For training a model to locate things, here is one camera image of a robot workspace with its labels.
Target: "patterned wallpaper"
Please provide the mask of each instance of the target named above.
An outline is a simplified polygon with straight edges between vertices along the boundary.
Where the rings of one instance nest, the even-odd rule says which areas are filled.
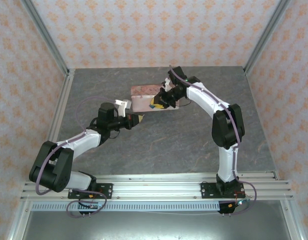
[[[33,0],[69,68],[244,66],[279,0]]]
[[[293,0],[249,82],[279,175],[308,229],[308,0]]]
[[[20,0],[0,0],[0,240],[46,139],[63,74]]]

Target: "metal floor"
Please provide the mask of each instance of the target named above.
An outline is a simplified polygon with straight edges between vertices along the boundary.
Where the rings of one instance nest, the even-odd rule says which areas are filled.
[[[256,111],[248,81],[240,66],[183,67],[216,96],[242,109],[245,136],[238,151],[237,169],[269,171],[275,166]],[[58,140],[82,130],[75,121],[77,105],[87,97],[131,99],[131,86],[160,84],[167,67],[77,69],[69,93]],[[100,100],[79,110],[85,126],[98,115]],[[100,174],[171,174],[217,172],[219,150],[212,140],[212,119],[195,102],[173,111],[147,112],[132,130],[122,129],[116,139],[79,156],[73,171]]]
[[[23,240],[289,240],[279,201],[248,212],[100,212],[74,219],[65,212],[31,212]]]

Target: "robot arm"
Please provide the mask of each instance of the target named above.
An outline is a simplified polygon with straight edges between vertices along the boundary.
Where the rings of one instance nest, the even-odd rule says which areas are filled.
[[[230,105],[220,100],[212,93],[210,95],[206,94],[204,92],[206,88],[203,83],[195,76],[187,77],[181,67],[175,67],[173,71],[192,85],[180,81],[170,70],[168,72],[169,80],[173,83],[174,87],[172,89],[166,87],[168,82],[165,80],[162,83],[164,87],[154,97],[153,103],[163,108],[168,108],[169,106],[175,108],[176,101],[185,97],[196,102],[212,118],[212,137],[219,150],[216,188],[221,197],[230,196],[232,198],[234,191],[237,188],[240,189],[241,186],[233,174],[234,171],[237,176],[235,159],[238,153],[238,144],[233,125],[231,122],[228,122],[228,115],[223,107],[230,111],[240,140],[245,134],[241,108],[237,104]]]
[[[94,191],[95,177],[72,171],[73,160],[86,151],[102,145],[110,137],[111,131],[120,131],[122,128],[130,130],[143,118],[140,115],[125,113],[125,109],[131,107],[131,101],[116,100],[115,104],[119,105],[118,109],[112,103],[102,103],[98,109],[98,116],[81,134],[56,143],[44,142],[29,173],[29,179],[32,182],[37,181],[48,155],[52,150],[59,148],[48,160],[39,184],[55,192],[61,192],[64,189]]]

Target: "pink box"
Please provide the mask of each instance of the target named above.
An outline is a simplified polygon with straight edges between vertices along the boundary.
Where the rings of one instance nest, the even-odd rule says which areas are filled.
[[[156,94],[160,92],[162,85],[140,85],[132,86],[130,89],[131,99],[132,99],[132,110],[134,113],[137,112],[152,112],[152,111],[162,111],[162,110],[176,110],[179,109],[178,106],[175,108],[168,107],[166,109],[151,108],[150,104],[152,99]]]

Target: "black cable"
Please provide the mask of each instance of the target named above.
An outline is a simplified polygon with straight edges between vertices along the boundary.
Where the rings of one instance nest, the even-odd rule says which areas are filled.
[[[115,137],[109,137],[109,139],[116,139],[120,135],[121,130],[118,130],[118,134]]]
[[[85,205],[85,204],[83,204],[83,203],[81,203],[81,202],[78,202],[78,204],[81,205],[81,206],[84,207],[84,208],[87,208],[87,209],[90,209],[90,208],[91,208],[90,205]]]
[[[97,117],[94,117],[94,118],[92,119],[92,121],[90,122],[89,125],[90,125],[90,126],[93,126],[93,124],[94,124],[94,122],[95,122],[96,119],[98,119],[98,118],[97,118]]]
[[[119,116],[119,111],[118,111],[118,109],[115,107],[114,110],[116,111],[116,117],[118,117],[118,116]]]
[[[192,100],[189,100],[189,103],[188,104],[185,104],[185,105],[175,105],[175,106],[177,106],[177,107],[185,107],[185,106],[187,106],[187,105],[190,105],[192,103]]]

